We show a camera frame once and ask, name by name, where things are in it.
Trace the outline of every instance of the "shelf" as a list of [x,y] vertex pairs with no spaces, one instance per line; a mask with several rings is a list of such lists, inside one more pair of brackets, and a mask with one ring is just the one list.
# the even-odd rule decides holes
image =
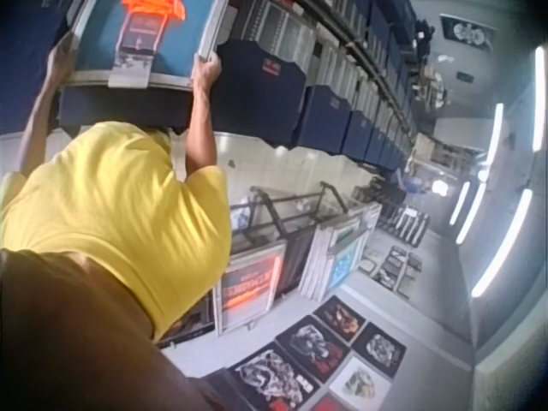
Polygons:
[[381,74],[381,70],[377,67],[377,64],[373,61],[369,52],[364,49],[363,45],[355,43],[355,37],[352,32],[344,26],[340,21],[336,20],[333,11],[327,3],[322,0],[295,0],[312,18],[316,19],[319,23],[329,29],[336,37],[341,40],[348,53],[356,59],[358,65],[360,65],[369,75],[370,78],[378,85],[378,89],[394,110],[400,123],[406,132],[409,132],[409,124],[402,109],[396,101],[396,97],[392,93],[385,77]]

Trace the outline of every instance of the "brown fabric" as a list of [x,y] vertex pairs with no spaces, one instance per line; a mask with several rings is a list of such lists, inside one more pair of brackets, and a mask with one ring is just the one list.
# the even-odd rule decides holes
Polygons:
[[3,409],[226,409],[66,256],[3,250],[1,264]]

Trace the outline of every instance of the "white poster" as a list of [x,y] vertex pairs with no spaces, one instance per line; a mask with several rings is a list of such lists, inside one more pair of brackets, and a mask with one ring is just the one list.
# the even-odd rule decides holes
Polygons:
[[376,411],[390,389],[390,382],[365,362],[353,357],[330,386],[330,390],[359,411]]

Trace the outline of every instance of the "person's hand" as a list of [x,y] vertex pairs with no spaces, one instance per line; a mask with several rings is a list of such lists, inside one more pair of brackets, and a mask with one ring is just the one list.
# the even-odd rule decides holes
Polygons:
[[70,50],[74,35],[68,32],[50,51],[45,86],[57,89],[74,71],[76,51]]
[[215,51],[211,52],[209,61],[204,60],[197,54],[194,55],[194,68],[192,70],[194,92],[209,93],[211,86],[213,86],[222,70],[221,59]]

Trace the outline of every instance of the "yellow t-shirt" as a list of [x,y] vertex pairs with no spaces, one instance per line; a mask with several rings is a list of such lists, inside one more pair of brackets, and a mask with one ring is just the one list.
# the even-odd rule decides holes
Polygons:
[[83,253],[125,284],[158,340],[229,261],[226,180],[216,166],[178,182],[163,134],[95,125],[0,191],[0,246]]

